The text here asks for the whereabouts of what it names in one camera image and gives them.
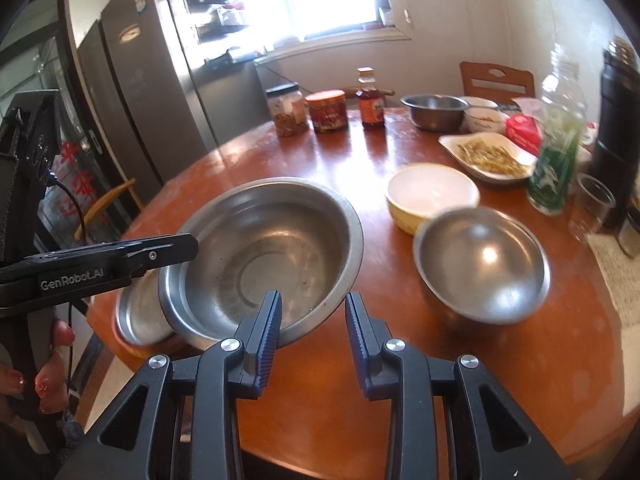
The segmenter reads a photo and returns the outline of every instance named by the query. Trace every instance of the orange bottle label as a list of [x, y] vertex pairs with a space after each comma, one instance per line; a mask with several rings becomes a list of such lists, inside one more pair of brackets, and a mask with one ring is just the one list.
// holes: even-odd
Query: orange bottle label
[[385, 122], [385, 99], [361, 99], [360, 115], [362, 122], [367, 124], [379, 124]]

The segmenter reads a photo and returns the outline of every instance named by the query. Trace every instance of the white horse logo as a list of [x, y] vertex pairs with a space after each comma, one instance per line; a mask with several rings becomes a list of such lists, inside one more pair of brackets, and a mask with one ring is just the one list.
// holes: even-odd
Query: white horse logo
[[549, 186], [554, 193], [557, 192], [556, 184], [558, 184], [558, 176], [556, 175], [556, 170], [551, 166], [545, 166], [543, 171], [545, 172], [545, 176], [538, 182], [538, 187], [543, 189], [543, 187]]

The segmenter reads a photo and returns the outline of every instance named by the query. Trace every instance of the plate of food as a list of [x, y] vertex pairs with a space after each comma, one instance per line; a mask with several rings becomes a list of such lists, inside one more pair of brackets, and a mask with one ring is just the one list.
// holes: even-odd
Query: plate of food
[[536, 165], [535, 155], [495, 132], [441, 136], [438, 140], [473, 176], [491, 184], [527, 180]]

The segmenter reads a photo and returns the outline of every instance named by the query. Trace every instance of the human hand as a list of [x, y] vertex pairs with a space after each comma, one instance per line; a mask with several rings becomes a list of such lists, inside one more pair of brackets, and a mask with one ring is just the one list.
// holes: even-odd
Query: human hand
[[[59, 319], [55, 320], [51, 331], [54, 348], [71, 346], [76, 338], [73, 330]], [[42, 413], [57, 413], [66, 408], [69, 399], [65, 380], [66, 367], [64, 359], [57, 350], [54, 350], [49, 361], [40, 369], [35, 379], [35, 390], [40, 397], [40, 411]], [[24, 387], [25, 381], [19, 370], [11, 370], [9, 367], [0, 364], [0, 396], [19, 395]], [[1, 400], [0, 420], [14, 426], [14, 416], [9, 410], [5, 399], [2, 398]]]

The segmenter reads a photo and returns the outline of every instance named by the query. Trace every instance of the bottle of red liquid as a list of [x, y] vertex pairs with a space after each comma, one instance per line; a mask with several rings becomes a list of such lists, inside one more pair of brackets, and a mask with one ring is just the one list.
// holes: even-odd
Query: bottle of red liquid
[[362, 126], [364, 129], [385, 127], [385, 95], [376, 87], [373, 69], [359, 68], [358, 81], [360, 90], [357, 92]]

